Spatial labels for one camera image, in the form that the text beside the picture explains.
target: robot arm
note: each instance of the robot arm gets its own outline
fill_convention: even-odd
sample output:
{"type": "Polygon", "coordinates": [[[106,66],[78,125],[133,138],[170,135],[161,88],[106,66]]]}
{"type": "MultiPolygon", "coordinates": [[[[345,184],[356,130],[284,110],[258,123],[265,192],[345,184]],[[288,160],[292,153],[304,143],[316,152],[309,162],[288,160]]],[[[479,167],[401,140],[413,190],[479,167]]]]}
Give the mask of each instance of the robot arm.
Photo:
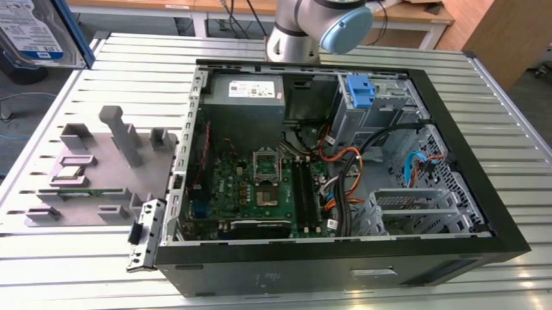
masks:
{"type": "Polygon", "coordinates": [[[266,53],[274,62],[314,63],[318,46],[345,54],[372,27],[367,0],[280,0],[266,53]]]}

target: workbench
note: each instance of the workbench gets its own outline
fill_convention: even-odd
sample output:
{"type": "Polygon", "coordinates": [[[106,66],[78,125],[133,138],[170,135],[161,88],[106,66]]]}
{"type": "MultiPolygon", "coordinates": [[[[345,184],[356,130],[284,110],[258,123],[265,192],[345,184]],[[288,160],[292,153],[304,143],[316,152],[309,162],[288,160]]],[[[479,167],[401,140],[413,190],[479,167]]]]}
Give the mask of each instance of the workbench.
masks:
{"type": "Polygon", "coordinates": [[[159,271],[127,273],[129,227],[23,224],[40,200],[66,123],[109,132],[98,113],[123,108],[138,132],[178,136],[189,113],[195,59],[264,59],[264,41],[111,34],[95,39],[93,70],[74,71],[0,187],[3,309],[550,309],[552,305],[552,152],[479,60],[460,52],[360,47],[321,51],[324,64],[427,71],[532,252],[437,287],[185,298],[159,271]]]}
{"type": "MultiPolygon", "coordinates": [[[[274,22],[278,0],[252,0],[261,21],[274,22]]],[[[197,37],[209,37],[208,20],[228,19],[218,0],[67,0],[74,13],[118,14],[190,18],[197,37]]],[[[234,16],[238,21],[256,21],[248,2],[236,0],[234,16]]],[[[388,29],[427,32],[421,49],[433,49],[453,17],[443,8],[437,15],[424,11],[424,5],[400,3],[388,8],[388,29]]],[[[384,27],[384,11],[375,14],[373,28],[384,27]]]]}

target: blue drive bay latch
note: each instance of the blue drive bay latch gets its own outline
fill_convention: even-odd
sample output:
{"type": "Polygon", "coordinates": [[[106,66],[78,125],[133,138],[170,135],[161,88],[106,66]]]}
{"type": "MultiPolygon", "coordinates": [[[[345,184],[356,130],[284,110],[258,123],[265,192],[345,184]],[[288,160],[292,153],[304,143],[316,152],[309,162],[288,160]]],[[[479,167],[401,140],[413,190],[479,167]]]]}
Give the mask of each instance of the blue drive bay latch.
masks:
{"type": "Polygon", "coordinates": [[[371,83],[369,76],[351,74],[347,76],[347,84],[353,96],[353,106],[357,109],[372,107],[376,99],[376,87],[371,83]]]}

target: slotted metal table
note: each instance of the slotted metal table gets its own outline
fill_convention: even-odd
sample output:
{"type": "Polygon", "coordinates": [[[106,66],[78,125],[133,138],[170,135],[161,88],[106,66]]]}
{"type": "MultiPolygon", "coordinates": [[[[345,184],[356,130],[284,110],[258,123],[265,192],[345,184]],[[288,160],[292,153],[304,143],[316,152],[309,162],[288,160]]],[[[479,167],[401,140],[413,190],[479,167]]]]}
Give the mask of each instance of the slotted metal table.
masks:
{"type": "Polygon", "coordinates": [[[0,187],[3,309],[297,307],[316,309],[551,309],[552,152],[477,59],[459,52],[360,47],[326,64],[427,70],[532,252],[471,271],[437,287],[185,298],[161,272],[126,272],[129,227],[27,227],[34,191],[62,150],[66,123],[109,132],[98,119],[119,105],[139,132],[179,135],[197,58],[264,59],[264,42],[111,34],[91,43],[98,61],[75,71],[0,187]]]}

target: label sticker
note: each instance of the label sticker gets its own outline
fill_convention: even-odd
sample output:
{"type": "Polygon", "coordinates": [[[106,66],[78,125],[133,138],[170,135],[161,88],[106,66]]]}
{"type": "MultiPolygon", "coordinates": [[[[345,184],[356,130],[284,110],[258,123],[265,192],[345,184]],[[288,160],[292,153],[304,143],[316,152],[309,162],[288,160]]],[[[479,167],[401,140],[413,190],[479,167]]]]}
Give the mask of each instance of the label sticker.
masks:
{"type": "Polygon", "coordinates": [[[352,270],[353,276],[396,276],[392,269],[357,269],[352,270]]]}
{"type": "Polygon", "coordinates": [[[166,5],[166,8],[178,8],[181,10],[190,10],[190,6],[187,5],[166,5]]]}
{"type": "Polygon", "coordinates": [[[328,228],[336,230],[337,229],[337,221],[328,220],[328,228]]]}
{"type": "Polygon", "coordinates": [[[0,28],[28,57],[59,59],[63,50],[47,25],[34,16],[31,0],[0,0],[0,28]]]}
{"type": "Polygon", "coordinates": [[[50,55],[50,53],[44,53],[44,52],[36,52],[38,57],[40,58],[52,58],[52,56],[50,55]]]}
{"type": "Polygon", "coordinates": [[[272,81],[232,81],[229,97],[274,98],[274,82],[272,81]]]}
{"type": "Polygon", "coordinates": [[[326,140],[326,142],[328,142],[330,145],[334,145],[334,143],[336,143],[336,139],[334,139],[334,138],[332,138],[330,136],[325,136],[325,140],[326,140]]]}

